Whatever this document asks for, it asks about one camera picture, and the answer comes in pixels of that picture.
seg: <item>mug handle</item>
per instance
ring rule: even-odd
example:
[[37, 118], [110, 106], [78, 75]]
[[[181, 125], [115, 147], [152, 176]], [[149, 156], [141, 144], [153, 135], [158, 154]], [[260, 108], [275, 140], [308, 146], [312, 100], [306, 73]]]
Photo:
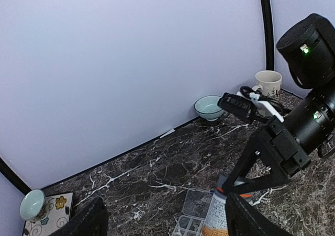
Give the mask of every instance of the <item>mug handle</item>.
[[259, 84], [259, 85], [255, 85], [255, 86], [252, 87], [252, 90], [253, 90], [253, 91], [258, 91], [259, 89], [260, 89], [261, 91], [263, 91], [263, 86], [260, 85], [260, 84]]

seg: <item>white wall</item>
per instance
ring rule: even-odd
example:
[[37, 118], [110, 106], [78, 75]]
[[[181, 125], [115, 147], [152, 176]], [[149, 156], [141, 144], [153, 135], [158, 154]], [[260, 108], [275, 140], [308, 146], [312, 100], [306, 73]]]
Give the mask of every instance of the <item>white wall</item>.
[[1, 157], [33, 188], [265, 69], [260, 0], [0, 0], [0, 15]]
[[19, 207], [24, 195], [0, 173], [0, 235], [22, 235]]
[[[271, 0], [275, 41], [300, 20], [311, 13], [328, 18], [335, 25], [335, 0]], [[286, 61], [276, 51], [276, 70], [283, 74], [283, 87], [300, 96], [308, 91], [296, 86], [288, 71]]]

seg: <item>black marble countertop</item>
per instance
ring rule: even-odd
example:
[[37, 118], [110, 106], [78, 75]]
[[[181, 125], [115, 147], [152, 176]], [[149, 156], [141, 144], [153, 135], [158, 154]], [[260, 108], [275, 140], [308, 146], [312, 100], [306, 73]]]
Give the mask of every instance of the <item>black marble countertop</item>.
[[[293, 108], [300, 100], [282, 92], [280, 101]], [[218, 173], [229, 174], [259, 125], [246, 125], [232, 115], [213, 123], [196, 119], [44, 191], [73, 191], [74, 212], [101, 196], [110, 214], [108, 235], [171, 235], [187, 190], [213, 189]], [[311, 159], [289, 185], [256, 193], [255, 207], [293, 235], [335, 235], [335, 159], [321, 160], [315, 153]], [[261, 167], [256, 165], [254, 172]]]

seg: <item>white bowl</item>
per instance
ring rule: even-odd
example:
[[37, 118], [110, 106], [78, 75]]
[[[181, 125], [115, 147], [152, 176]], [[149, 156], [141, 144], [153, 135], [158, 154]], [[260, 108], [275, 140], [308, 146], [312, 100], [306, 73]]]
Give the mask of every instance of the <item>white bowl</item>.
[[24, 220], [36, 222], [44, 219], [48, 213], [47, 199], [41, 190], [32, 190], [23, 198], [20, 215]]
[[218, 106], [220, 96], [205, 96], [195, 102], [194, 108], [202, 118], [213, 122], [217, 120], [225, 111]]

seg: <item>orange flower pattern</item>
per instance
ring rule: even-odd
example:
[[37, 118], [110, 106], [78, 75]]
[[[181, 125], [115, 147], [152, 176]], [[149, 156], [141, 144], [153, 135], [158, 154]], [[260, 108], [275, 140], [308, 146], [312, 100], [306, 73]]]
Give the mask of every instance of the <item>orange flower pattern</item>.
[[66, 198], [63, 196], [60, 196], [59, 198], [56, 198], [56, 209], [62, 209], [65, 206]]

